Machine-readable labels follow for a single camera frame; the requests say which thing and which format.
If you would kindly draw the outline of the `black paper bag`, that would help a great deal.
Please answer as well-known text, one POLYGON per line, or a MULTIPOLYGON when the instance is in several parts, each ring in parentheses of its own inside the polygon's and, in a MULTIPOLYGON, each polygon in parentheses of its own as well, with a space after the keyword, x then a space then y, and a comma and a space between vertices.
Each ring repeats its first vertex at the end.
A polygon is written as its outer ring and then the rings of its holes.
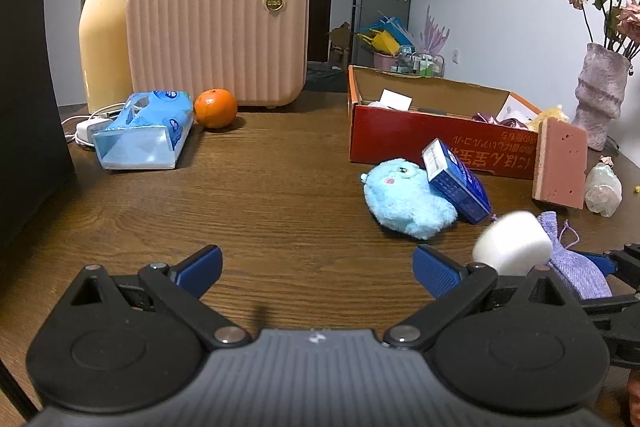
POLYGON ((1 248, 74 174, 58 115, 44 0, 1 0, 1 248))

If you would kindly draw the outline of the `fallen pink petal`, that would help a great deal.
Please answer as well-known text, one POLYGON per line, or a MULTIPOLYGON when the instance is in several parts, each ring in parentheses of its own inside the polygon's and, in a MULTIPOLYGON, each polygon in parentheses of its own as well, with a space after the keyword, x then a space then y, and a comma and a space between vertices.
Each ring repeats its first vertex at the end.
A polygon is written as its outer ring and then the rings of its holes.
POLYGON ((611 156, 601 156, 600 162, 603 162, 603 164, 609 165, 610 167, 614 166, 614 162, 611 156))

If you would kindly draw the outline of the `pink ribbed small suitcase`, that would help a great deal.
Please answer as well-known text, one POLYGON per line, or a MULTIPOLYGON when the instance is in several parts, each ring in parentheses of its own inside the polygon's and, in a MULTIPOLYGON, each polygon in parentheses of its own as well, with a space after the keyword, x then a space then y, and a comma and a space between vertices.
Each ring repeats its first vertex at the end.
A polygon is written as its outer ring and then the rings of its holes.
POLYGON ((241 106, 288 105, 305 86, 307 36, 286 14, 282 0, 127 0, 132 87, 192 98, 219 88, 241 106))

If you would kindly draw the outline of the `blue small carton box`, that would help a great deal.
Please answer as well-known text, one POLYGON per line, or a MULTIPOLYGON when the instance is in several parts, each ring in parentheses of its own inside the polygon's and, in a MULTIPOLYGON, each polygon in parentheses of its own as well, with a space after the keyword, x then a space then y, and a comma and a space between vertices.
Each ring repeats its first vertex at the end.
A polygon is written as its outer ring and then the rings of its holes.
POLYGON ((491 215, 484 185, 439 139, 422 150, 428 183, 451 202, 459 215, 477 225, 491 215))

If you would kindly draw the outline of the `white tag card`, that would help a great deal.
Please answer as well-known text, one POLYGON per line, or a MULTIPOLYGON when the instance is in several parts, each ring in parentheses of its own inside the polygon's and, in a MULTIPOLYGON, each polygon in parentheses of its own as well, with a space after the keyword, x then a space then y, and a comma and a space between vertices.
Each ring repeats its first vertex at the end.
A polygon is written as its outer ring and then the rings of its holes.
POLYGON ((383 90, 378 99, 379 106, 393 110, 402 110, 403 112, 410 109, 411 103, 412 98, 410 98, 410 96, 387 89, 383 90))

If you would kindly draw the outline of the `light blue plush toy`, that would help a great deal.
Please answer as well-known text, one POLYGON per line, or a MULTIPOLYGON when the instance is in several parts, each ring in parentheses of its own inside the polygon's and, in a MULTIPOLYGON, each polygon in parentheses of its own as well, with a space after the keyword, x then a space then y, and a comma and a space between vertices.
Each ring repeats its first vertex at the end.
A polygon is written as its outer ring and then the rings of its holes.
POLYGON ((428 241, 458 219, 454 205, 432 190, 426 171, 404 158, 360 174, 366 204, 384 228, 428 241))

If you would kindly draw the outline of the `yellow thermos jug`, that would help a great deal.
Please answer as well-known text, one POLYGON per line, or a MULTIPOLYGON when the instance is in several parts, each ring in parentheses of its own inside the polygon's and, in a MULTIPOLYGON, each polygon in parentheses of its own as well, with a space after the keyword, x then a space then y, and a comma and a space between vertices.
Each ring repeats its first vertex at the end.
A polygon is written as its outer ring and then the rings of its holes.
POLYGON ((80 66, 90 112, 126 101, 132 93, 127 0, 80 0, 80 66))

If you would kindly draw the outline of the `white foam cylinder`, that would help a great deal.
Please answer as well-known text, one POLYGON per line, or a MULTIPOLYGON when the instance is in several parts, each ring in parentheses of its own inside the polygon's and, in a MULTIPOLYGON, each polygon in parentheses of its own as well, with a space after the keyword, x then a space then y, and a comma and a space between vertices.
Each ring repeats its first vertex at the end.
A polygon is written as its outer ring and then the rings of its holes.
POLYGON ((514 211, 492 222, 477 239, 472 258, 505 277, 524 277, 551 258, 552 243, 533 213, 514 211))

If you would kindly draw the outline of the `purple satin scrunchie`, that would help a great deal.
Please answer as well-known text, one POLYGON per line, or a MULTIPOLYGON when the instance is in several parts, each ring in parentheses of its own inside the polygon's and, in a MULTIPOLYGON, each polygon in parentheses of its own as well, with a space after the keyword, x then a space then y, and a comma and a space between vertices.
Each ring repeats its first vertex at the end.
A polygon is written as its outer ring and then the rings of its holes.
POLYGON ((510 116, 508 118, 497 118, 489 114, 476 113, 472 116, 472 121, 484 122, 484 124, 495 124, 496 126, 507 127, 512 129, 528 129, 526 121, 518 119, 518 117, 510 116))

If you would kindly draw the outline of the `purple textured vase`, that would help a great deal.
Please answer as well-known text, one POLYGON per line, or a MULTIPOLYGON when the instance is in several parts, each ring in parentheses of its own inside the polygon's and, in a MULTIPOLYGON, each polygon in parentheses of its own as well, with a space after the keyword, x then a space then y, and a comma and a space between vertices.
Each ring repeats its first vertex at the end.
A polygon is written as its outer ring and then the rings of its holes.
POLYGON ((587 132, 591 150, 601 152, 608 139, 608 127, 620 118, 631 62, 602 44, 588 43, 575 96, 574 126, 587 132))

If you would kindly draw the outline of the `yellow white plush toy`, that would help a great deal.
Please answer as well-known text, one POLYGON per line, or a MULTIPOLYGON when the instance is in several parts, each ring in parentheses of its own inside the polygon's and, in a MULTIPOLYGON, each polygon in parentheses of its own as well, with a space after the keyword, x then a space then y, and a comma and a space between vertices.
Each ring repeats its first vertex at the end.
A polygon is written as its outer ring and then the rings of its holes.
POLYGON ((538 132, 539 126, 549 119, 555 119, 558 121, 569 122, 570 118, 564 113, 563 107, 561 104, 557 106, 548 108, 539 113, 535 118, 530 120, 526 127, 531 132, 538 132))

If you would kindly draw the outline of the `orange tangerine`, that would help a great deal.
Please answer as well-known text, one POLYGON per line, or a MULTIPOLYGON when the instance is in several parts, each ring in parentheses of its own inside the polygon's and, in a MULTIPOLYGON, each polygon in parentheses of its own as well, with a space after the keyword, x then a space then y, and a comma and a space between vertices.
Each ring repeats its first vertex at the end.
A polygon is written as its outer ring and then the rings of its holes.
POLYGON ((193 103, 196 121, 207 129, 230 126, 238 113, 238 102, 224 89, 203 91, 193 103))

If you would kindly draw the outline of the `red cardboard box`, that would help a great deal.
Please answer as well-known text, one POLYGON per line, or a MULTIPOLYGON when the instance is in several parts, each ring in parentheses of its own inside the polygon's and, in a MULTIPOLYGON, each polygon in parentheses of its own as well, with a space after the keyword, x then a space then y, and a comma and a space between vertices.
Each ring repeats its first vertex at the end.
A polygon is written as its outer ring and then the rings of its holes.
POLYGON ((533 178, 535 132, 472 121, 476 113, 504 118, 509 107, 537 116, 540 109, 525 98, 474 83, 354 65, 348 81, 350 161, 375 165, 402 157, 421 164, 422 150, 439 139, 472 170, 533 178), (379 106, 384 89, 410 96, 410 109, 379 106))

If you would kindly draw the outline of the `blue tissue pack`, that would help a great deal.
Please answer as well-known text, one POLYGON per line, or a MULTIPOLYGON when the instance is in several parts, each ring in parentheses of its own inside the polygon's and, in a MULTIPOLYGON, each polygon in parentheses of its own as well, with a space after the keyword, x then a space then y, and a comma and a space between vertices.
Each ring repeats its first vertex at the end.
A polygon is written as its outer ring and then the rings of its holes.
POLYGON ((105 170, 170 170, 192 124, 193 104, 186 92, 137 92, 111 124, 93 135, 93 145, 105 170))

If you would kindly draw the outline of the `purple woven pouch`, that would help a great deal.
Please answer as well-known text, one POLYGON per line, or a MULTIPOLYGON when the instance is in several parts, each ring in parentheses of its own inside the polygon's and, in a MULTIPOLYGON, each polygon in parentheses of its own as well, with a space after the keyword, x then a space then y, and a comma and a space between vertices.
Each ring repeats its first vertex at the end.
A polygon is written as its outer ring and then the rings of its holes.
POLYGON ((570 251, 561 243, 562 233, 558 228, 556 213, 545 211, 537 220, 549 236, 552 245, 548 265, 573 294, 582 300, 612 297, 611 288, 597 265, 585 256, 570 251))

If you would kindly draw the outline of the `storage cart with bottles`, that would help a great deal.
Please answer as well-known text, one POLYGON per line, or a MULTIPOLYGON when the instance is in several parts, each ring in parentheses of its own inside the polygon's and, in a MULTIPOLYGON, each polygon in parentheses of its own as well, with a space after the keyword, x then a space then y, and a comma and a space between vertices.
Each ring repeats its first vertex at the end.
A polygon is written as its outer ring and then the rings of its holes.
POLYGON ((441 55, 414 52, 401 48, 396 55, 395 65, 390 69, 402 75, 442 78, 445 74, 445 60, 441 55))

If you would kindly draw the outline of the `translucent plastic wrapped item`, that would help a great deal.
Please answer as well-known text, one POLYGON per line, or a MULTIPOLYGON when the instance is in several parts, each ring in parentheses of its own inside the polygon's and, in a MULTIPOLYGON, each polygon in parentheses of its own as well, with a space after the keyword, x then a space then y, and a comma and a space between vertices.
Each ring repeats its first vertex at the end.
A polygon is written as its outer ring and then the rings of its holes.
POLYGON ((612 167, 598 162, 588 173, 585 204, 589 211, 602 217, 612 217, 623 199, 623 187, 612 167))

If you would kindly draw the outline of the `black bag on floor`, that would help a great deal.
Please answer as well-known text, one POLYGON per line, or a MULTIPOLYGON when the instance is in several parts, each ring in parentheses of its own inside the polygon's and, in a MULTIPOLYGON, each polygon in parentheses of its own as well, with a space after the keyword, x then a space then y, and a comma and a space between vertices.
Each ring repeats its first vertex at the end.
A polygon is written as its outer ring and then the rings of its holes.
POLYGON ((346 93, 347 88, 347 74, 343 69, 329 63, 307 64, 305 91, 346 93))

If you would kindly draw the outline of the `pink layered sponge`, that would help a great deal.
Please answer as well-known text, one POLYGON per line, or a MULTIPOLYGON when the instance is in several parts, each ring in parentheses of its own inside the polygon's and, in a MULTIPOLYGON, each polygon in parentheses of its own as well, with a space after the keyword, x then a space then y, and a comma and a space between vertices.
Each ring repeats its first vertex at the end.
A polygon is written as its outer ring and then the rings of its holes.
POLYGON ((574 209, 584 207, 587 132, 559 119, 539 125, 532 197, 574 209))

